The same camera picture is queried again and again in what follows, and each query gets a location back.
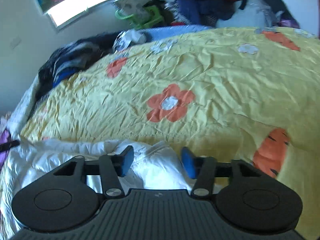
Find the white quilted puffer jacket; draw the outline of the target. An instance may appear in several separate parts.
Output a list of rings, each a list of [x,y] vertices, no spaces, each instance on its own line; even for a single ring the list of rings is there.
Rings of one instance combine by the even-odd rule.
[[[213,191],[223,167],[164,142],[20,141],[5,164],[8,239],[225,239]]]

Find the dark striped clothes pile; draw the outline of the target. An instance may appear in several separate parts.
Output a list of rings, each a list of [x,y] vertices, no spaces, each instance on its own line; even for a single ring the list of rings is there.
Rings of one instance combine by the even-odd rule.
[[[101,58],[112,53],[114,42],[120,32],[102,33],[83,38],[58,48],[38,71],[39,87],[29,116],[35,112],[48,93],[61,81],[87,70]]]

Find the light blue knitted blanket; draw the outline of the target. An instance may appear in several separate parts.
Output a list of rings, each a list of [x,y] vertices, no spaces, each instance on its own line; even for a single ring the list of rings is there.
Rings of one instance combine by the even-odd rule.
[[[204,31],[212,29],[212,27],[208,27],[205,25],[177,25],[170,27],[158,27],[158,28],[149,28],[149,29],[140,29],[136,30],[136,32],[140,34],[144,34],[146,37],[146,42],[153,42],[162,40],[165,38],[187,34],[187,33],[196,33],[199,31]]]

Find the white quilted blanket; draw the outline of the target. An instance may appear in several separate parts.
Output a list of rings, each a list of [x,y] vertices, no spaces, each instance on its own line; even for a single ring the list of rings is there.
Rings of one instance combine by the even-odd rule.
[[[39,87],[40,82],[37,75],[30,87],[25,91],[15,110],[12,112],[11,117],[7,122],[7,130],[13,138],[19,135],[22,128],[27,123],[31,110],[35,105],[35,96]]]

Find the white wall switch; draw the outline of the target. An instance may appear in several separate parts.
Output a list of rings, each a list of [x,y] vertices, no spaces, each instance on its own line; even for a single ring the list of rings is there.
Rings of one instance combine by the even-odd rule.
[[[22,39],[19,36],[16,36],[10,41],[10,49],[14,50],[21,42]]]

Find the floral cushion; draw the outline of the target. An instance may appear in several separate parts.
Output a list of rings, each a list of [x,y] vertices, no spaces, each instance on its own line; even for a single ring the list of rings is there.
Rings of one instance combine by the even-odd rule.
[[[121,16],[137,16],[146,20],[150,17],[147,10],[137,0],[114,0],[111,2],[120,12]]]

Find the window with bright light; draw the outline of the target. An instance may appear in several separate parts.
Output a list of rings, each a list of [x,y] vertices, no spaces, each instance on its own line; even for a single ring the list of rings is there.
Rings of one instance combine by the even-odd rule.
[[[63,28],[89,13],[89,9],[110,0],[64,0],[48,10],[56,28]]]

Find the red and black clothes pile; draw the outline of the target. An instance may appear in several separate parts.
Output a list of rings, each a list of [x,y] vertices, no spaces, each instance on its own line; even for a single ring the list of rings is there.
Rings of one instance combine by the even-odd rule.
[[[299,28],[283,0],[175,0],[176,19],[224,27]]]

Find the yellow floral bedspread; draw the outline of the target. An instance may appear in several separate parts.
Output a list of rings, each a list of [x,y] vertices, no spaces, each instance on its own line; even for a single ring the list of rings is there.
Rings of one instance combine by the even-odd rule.
[[[242,159],[295,190],[319,237],[319,39],[297,29],[209,29],[109,54],[62,81],[16,137],[166,143]]]

